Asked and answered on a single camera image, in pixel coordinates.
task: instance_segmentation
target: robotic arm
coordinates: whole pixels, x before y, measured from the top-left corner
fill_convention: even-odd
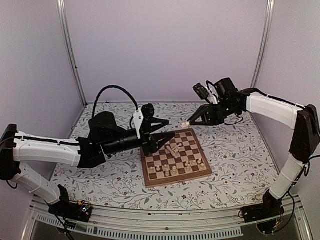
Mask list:
[[[240,116],[242,112],[250,112],[274,119],[294,130],[289,157],[277,180],[264,194],[263,203],[241,209],[246,223],[283,214],[282,198],[299,180],[320,142],[316,107],[293,104],[266,95],[256,88],[239,91],[230,78],[210,84],[215,88],[218,98],[209,88],[208,81],[207,87],[200,83],[195,85],[194,91],[208,104],[202,105],[182,127],[217,126],[223,124],[229,115]],[[275,225],[265,223],[259,227],[262,232],[272,233]]]
[[[136,129],[117,126],[113,113],[104,111],[89,120],[87,138],[54,139],[17,131],[9,124],[0,140],[0,180],[12,181],[30,193],[38,195],[49,205],[49,212],[58,216],[88,222],[92,205],[85,201],[69,201],[67,189],[54,185],[35,172],[28,161],[67,164],[78,168],[94,168],[106,162],[105,155],[142,147],[149,155],[157,152],[174,133],[154,133],[169,124],[154,117],[152,104],[146,104],[133,115]]]

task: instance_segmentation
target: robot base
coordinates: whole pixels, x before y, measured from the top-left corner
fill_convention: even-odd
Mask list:
[[[69,201],[67,189],[58,185],[60,189],[60,201],[49,205],[49,213],[66,219],[72,219],[88,223],[92,213],[92,204],[85,201],[72,203]]]

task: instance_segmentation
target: metal corner post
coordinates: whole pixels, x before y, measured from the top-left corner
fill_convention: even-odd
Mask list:
[[[258,84],[259,75],[262,68],[262,63],[265,56],[265,51],[267,47],[267,41],[271,29],[271,23],[274,13],[274,6],[275,6],[275,0],[267,0],[266,5],[266,11],[265,11],[265,20],[264,20],[264,26],[263,26],[263,32],[262,32],[262,39],[261,39],[261,45],[259,49],[258,58],[255,64],[255,69],[253,73],[253,78],[251,82],[251,88],[255,88]]]
[[[76,58],[75,58],[74,51],[73,51],[72,44],[71,44],[71,37],[70,37],[69,26],[68,26],[68,21],[67,21],[65,0],[57,0],[57,5],[58,5],[62,33],[63,33],[65,45],[66,45],[66,50],[67,50],[67,53],[69,56],[69,61],[71,64],[75,85],[76,85],[80,100],[82,102],[82,105],[86,106],[87,100],[86,100],[85,92],[84,92],[84,89],[83,89],[83,86],[82,86],[82,83],[80,80],[78,67],[77,67],[77,63],[76,63]]]

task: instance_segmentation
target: zip tie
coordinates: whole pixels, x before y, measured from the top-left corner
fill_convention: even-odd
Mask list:
[[[290,182],[292,183],[297,183],[298,181],[293,181],[290,178],[288,178],[283,172],[280,172],[280,174],[282,174],[286,179],[288,179]]]
[[[38,186],[36,189],[29,191],[30,194],[34,193],[35,191],[39,190],[42,187],[42,176],[40,177],[40,186]]]

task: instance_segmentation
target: white robotic arm segment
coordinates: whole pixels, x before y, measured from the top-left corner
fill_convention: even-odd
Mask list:
[[[144,121],[144,115],[141,109],[138,108],[138,110],[135,111],[133,114],[133,123],[134,123],[135,131],[138,139],[141,139],[140,128],[142,126],[143,121]]]
[[[12,182],[25,187],[30,193],[38,195],[49,205],[56,204],[60,201],[60,190],[57,185],[43,178],[25,162],[20,163],[20,169],[21,173],[15,175],[13,179],[11,179]]]
[[[208,100],[211,104],[218,104],[218,100],[217,100],[217,98],[215,97],[215,95],[212,93],[212,89],[209,88],[209,87],[207,87],[207,86],[205,86],[204,88],[205,88],[205,89],[208,91],[208,93],[209,93],[209,95],[208,95],[208,97],[207,97],[207,100]]]
[[[246,110],[276,120],[294,130],[297,112],[301,111],[301,108],[254,92],[247,97]]]
[[[270,194],[277,200],[282,199],[291,188],[292,184],[296,182],[296,179],[299,177],[299,174],[304,167],[305,164],[303,162],[295,159],[292,154],[289,154],[277,180],[269,190]]]
[[[13,157],[16,162],[39,161],[67,164],[77,167],[80,162],[80,146],[75,139],[54,139],[25,134],[16,134]]]

